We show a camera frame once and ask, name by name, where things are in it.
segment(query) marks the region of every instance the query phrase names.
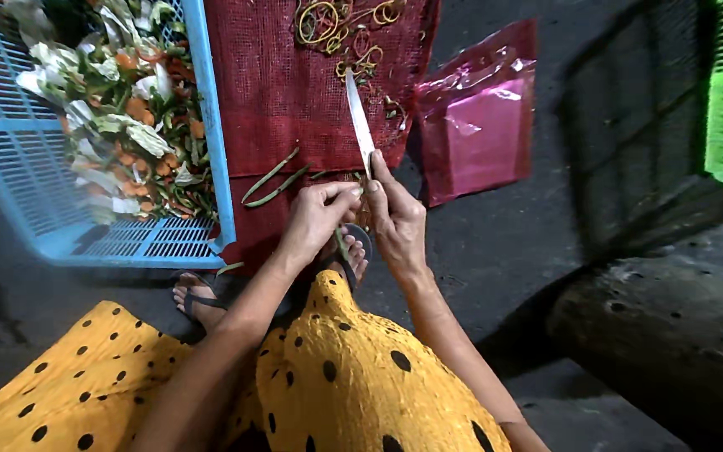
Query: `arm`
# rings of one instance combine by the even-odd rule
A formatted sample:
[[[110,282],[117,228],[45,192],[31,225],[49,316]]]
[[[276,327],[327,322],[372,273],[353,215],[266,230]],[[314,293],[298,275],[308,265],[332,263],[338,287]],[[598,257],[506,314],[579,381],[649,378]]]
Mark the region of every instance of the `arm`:
[[[547,451],[439,292],[426,265],[426,208],[392,177],[378,150],[372,165],[377,180],[369,183],[367,193],[376,242],[406,295],[417,336],[470,388],[513,449]]]
[[[233,371],[261,344],[289,286],[339,221],[353,220],[359,195],[356,182],[331,182],[300,191],[276,252],[227,310],[216,332],[197,344],[164,386],[136,435],[133,451],[208,448],[232,395]]]

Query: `pink plastic bag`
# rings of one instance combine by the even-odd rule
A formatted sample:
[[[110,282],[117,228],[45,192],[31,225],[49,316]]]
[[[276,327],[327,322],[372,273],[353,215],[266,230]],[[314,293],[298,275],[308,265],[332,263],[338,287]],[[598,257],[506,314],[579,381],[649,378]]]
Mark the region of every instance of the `pink plastic bag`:
[[[535,36],[512,23],[417,85],[429,207],[528,176]]]

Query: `knife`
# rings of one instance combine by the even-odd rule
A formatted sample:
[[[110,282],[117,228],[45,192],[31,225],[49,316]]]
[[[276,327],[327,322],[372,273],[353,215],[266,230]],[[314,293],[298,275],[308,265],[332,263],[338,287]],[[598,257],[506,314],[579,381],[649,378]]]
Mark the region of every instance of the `knife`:
[[[372,180],[373,175],[369,170],[369,157],[373,154],[373,151],[375,151],[375,144],[373,144],[373,136],[369,133],[367,118],[364,114],[364,107],[362,107],[362,99],[359,98],[359,92],[356,90],[354,73],[350,69],[345,70],[345,87],[348,89],[350,117],[354,120],[356,140],[359,142],[359,150],[361,151],[361,161],[364,162],[367,180]]]

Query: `blue plastic crate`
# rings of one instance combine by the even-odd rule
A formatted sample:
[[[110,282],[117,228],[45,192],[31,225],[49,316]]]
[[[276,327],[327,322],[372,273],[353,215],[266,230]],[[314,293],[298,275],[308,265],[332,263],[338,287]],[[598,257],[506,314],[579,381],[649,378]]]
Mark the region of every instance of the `blue plastic crate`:
[[[16,31],[0,32],[0,207],[38,255],[56,265],[215,269],[216,255],[236,241],[225,144],[202,0],[173,0],[186,23],[221,225],[213,241],[208,220],[118,221],[96,225],[84,191],[64,162],[65,138],[56,115],[15,83],[32,69]]]

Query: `yellow polka dot dress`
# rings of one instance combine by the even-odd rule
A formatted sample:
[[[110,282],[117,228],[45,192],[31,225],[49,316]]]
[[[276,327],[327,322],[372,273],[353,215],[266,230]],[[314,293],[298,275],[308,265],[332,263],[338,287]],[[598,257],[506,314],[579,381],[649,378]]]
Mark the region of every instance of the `yellow polka dot dress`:
[[[0,450],[126,450],[190,347],[99,303],[0,389]]]
[[[272,450],[509,450],[489,412],[434,352],[360,311],[331,270],[317,275],[300,317],[267,336],[254,384],[260,406],[250,396],[236,407],[229,438],[253,419]]]
[[[190,348],[102,302],[0,390],[0,450],[124,450]],[[399,325],[362,312],[331,270],[271,331],[223,424],[273,451],[509,451],[470,390]]]

